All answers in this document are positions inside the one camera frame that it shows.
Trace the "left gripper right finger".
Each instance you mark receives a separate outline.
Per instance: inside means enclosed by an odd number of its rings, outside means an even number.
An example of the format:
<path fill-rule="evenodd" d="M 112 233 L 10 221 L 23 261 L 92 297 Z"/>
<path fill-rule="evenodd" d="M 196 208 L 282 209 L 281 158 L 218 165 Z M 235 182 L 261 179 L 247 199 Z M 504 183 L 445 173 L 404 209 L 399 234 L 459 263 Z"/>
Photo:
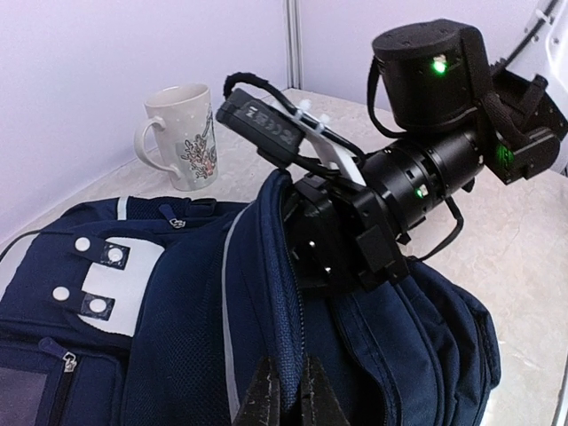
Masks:
<path fill-rule="evenodd" d="M 303 426 L 349 426 L 325 370 L 317 357 L 308 356 L 300 384 Z"/>

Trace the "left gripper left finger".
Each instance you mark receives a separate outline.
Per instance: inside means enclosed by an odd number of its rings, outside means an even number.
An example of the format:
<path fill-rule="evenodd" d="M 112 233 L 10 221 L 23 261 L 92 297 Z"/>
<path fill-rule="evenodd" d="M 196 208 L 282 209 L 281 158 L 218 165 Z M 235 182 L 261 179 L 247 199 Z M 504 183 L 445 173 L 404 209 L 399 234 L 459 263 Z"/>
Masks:
<path fill-rule="evenodd" d="M 280 376 L 276 364 L 264 357 L 258 364 L 233 426 L 280 425 Z"/>

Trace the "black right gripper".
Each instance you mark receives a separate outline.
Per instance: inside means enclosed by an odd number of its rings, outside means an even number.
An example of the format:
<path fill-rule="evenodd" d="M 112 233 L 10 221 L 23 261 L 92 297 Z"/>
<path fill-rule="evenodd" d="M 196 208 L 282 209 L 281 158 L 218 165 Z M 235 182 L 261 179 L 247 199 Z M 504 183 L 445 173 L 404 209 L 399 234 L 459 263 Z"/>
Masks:
<path fill-rule="evenodd" d="M 294 183 L 286 238 L 299 288 L 310 296 L 370 292 L 408 275 L 385 203 L 344 177 L 307 175 Z"/>

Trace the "navy blue student backpack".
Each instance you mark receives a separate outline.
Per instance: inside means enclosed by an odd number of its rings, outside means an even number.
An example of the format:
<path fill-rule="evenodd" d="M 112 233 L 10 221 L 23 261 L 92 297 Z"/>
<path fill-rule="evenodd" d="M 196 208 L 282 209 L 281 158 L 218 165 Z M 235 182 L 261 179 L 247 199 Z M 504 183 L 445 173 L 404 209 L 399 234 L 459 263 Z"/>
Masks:
<path fill-rule="evenodd" d="M 479 425 L 501 379 L 492 317 L 407 257 L 370 292 L 310 296 L 288 253 L 290 175 L 250 203 L 75 205 L 1 255 L 4 425 L 233 425 L 259 362 L 302 425 L 317 357 L 350 425 Z"/>

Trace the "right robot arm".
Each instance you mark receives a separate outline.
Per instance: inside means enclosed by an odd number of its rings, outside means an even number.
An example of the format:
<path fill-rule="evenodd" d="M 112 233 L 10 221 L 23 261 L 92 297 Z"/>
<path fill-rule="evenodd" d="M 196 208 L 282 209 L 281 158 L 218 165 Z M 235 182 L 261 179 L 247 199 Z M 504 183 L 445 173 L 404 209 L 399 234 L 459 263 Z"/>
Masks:
<path fill-rule="evenodd" d="M 397 125 L 372 123 L 390 143 L 306 165 L 286 208 L 288 246 L 303 292 L 373 290 L 408 275 L 401 247 L 438 205 L 463 227 L 454 201 L 489 169 L 502 183 L 529 179 L 556 160 L 566 118 L 547 80 L 490 64 L 480 31 L 437 19 L 390 29 L 372 42 L 367 108 L 379 85 Z"/>

